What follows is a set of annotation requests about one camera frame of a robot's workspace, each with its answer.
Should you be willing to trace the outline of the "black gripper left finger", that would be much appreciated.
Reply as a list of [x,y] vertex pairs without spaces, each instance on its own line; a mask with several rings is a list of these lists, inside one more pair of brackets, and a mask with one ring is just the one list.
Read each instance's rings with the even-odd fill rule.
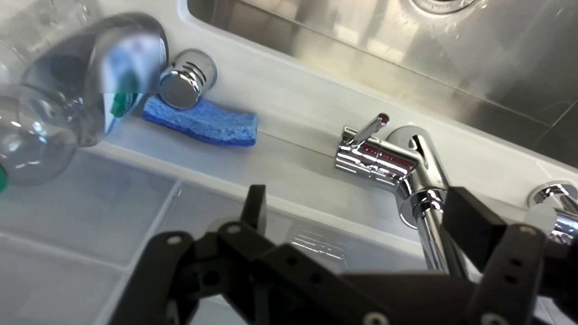
[[154,237],[111,325],[188,325],[205,298],[223,297],[250,325],[363,325],[374,304],[289,244],[264,237],[266,188],[253,185],[233,223],[194,239]]

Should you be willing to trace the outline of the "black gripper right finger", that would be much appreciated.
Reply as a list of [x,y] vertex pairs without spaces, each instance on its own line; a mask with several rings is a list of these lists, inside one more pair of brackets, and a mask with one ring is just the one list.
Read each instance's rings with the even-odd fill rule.
[[578,320],[577,242],[559,244],[535,226],[508,224],[461,186],[448,190],[443,228],[483,273],[468,302],[468,325],[537,325],[539,297]]

